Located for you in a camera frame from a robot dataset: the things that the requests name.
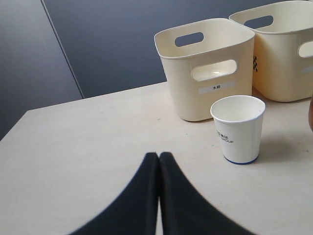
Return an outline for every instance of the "dark gray wall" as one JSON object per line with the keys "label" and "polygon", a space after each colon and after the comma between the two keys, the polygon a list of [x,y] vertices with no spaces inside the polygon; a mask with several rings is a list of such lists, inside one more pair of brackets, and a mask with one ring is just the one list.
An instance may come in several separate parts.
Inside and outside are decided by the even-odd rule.
{"label": "dark gray wall", "polygon": [[40,0],[0,0],[0,140],[27,110],[81,98]]}
{"label": "dark gray wall", "polygon": [[45,0],[85,97],[165,81],[164,29],[279,0]]}

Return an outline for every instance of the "white paper cup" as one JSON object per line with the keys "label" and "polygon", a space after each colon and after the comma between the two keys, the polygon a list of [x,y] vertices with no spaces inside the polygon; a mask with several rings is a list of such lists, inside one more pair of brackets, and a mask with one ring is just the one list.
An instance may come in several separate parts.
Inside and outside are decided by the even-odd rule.
{"label": "white paper cup", "polygon": [[248,95],[234,95],[216,101],[211,115],[225,158],[234,164],[254,162],[260,152],[265,103]]}

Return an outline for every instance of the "white table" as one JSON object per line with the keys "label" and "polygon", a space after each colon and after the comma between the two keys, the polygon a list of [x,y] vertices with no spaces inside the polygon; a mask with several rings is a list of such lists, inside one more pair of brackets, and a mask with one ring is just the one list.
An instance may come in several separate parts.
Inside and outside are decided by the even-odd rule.
{"label": "white table", "polygon": [[0,142],[0,234],[69,233],[116,198],[146,152],[171,151],[199,192],[247,229],[311,235],[309,100],[266,104],[250,165],[222,157],[212,120],[181,120],[167,83],[28,111]]}

